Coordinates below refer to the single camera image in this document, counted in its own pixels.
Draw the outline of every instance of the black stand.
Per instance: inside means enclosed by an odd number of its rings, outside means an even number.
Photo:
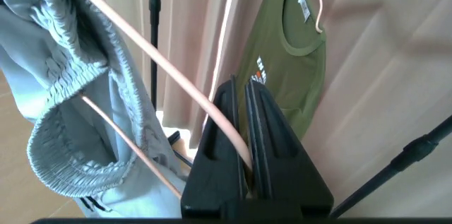
[[[378,189],[381,185],[394,177],[399,172],[402,172],[411,164],[421,161],[427,157],[436,148],[438,143],[452,132],[452,116],[438,125],[437,128],[430,133],[415,139],[403,148],[403,152],[392,159],[391,163],[387,165],[382,171],[372,177],[355,193],[349,196],[336,209],[333,210],[330,217],[337,218],[348,211],[355,204],[360,202],[363,198],[370,195],[373,191]]]
[[[157,48],[158,46],[158,24],[160,22],[160,10],[162,8],[161,0],[149,0],[150,11],[150,43]],[[150,61],[150,101],[153,103],[154,110],[157,111],[157,64]],[[171,145],[181,138],[178,131],[169,136],[168,141]],[[191,167],[191,162],[178,152],[174,151],[176,156]]]

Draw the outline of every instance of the floor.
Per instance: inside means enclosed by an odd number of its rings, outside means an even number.
[[[17,110],[0,73],[0,223],[30,223],[40,218],[83,217],[72,199],[50,191],[33,174],[26,155],[32,124]],[[184,141],[174,148],[186,154]],[[189,168],[183,165],[186,172]]]

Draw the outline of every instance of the green tank top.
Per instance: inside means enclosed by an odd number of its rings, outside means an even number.
[[[263,0],[236,81],[244,138],[249,79],[269,89],[299,139],[306,133],[325,74],[325,32],[316,32],[315,20],[309,0]]]

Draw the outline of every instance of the curtain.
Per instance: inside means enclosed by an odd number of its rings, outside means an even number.
[[[237,71],[261,1],[162,0],[159,50],[209,95]],[[107,2],[149,39],[148,0]],[[452,0],[323,0],[326,79],[302,144],[336,205],[452,114],[450,11]],[[149,87],[150,61],[126,41]],[[161,69],[157,108],[198,144],[205,115]],[[451,136],[344,216],[450,217],[450,151]]]

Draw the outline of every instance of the clothing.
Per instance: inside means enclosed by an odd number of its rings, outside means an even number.
[[[88,0],[4,0],[0,25],[0,65],[18,109],[35,123],[27,153],[41,182],[64,196],[92,197],[107,216],[180,217],[179,200],[78,96],[100,106],[183,190],[179,163],[112,23]]]
[[[317,33],[309,0],[263,0],[237,73],[241,135],[246,138],[244,86],[265,84],[298,138],[319,101],[325,33]]]

